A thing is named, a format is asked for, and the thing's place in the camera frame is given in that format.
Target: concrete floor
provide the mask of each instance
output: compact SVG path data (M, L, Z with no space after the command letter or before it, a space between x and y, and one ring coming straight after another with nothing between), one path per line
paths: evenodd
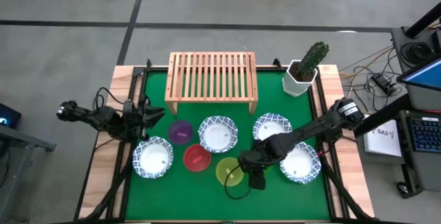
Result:
M143 0L137 21L390 28L411 24L438 1ZM0 20L128 22L134 2L0 0ZM0 102L23 113L20 130L57 143L53 154L35 154L13 216L30 217L31 223L71 221L96 132L81 123L58 121L55 112L70 99L90 106L96 90L110 85L125 28L0 26L0 34ZM166 64L171 51L225 50L254 51L259 64L274 58L287 63L301 58L315 41L330 45L323 63L340 68L391 44L387 33L136 28L125 65L143 65L147 58ZM398 62L391 63L399 72ZM381 71L384 65L381 59L371 69ZM356 82L363 83L363 77ZM370 96L361 97L372 111ZM382 104L384 99L376 99L377 106ZM378 218L407 223L441 219L441 193L402 200L393 186L400 180L396 166L364 161L363 167Z

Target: white paper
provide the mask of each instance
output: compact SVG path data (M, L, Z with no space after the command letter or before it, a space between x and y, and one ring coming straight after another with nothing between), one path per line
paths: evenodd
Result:
M366 152L401 156L396 121L390 120L366 133L365 150Z

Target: monitor screen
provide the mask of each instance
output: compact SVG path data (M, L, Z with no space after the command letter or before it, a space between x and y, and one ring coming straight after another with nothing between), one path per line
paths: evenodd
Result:
M403 77L402 82L441 90L441 58Z

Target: desk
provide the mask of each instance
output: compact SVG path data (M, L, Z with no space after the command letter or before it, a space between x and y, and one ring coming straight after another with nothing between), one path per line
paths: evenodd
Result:
M258 66L258 69L259 68L275 69L275 66L260 65ZM314 105L316 108L316 114L318 116L320 116L322 113L322 109L320 108L320 104L322 103L320 102L320 94L318 90L318 88L320 88L320 84L323 88L323 93L325 96L324 104L326 104L326 106L334 104L336 99L341 99L344 96L337 67L335 65L321 65L319 68L321 74L320 82L319 84L315 83L311 90L311 92L314 94ZM110 91L119 100L126 99L129 94L133 71L133 66L117 66L115 68ZM135 90L136 94L139 93L140 85L141 82L138 81ZM133 98L135 102L138 99L136 94ZM111 98L107 100L107 104L113 108L121 108L121 106ZM344 134L345 136L353 137L352 132L344 130ZM106 142L108 139L110 138L106 133L100 133L96 140L96 145L100 145L103 142ZM124 156L121 162L124 163L128 155L129 145L120 145L117 141L103 146L92 155L90 168L85 179L85 185L76 212L76 218L86 217L95 208L111 186L119 146L125 148L123 153ZM361 208L366 213L373 216L373 209L367 190L360 157L358 156L357 145L352 141L342 139L336 144L336 154L338 156L338 165L345 187L348 189L349 193L351 193L355 201L361 206ZM126 201L123 199L123 190L124 185L120 186L116 194L113 206L114 211L112 215L107 215L107 217L119 217L121 210L125 212ZM342 216L344 210L342 210L340 207L338 194L335 188L332 186L331 194L333 195L332 199L335 206L336 216Z

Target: power adapter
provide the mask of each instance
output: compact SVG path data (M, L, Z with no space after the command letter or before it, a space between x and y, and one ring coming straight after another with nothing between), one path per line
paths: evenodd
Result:
M371 79L387 96L391 96L397 91L381 73L375 73Z

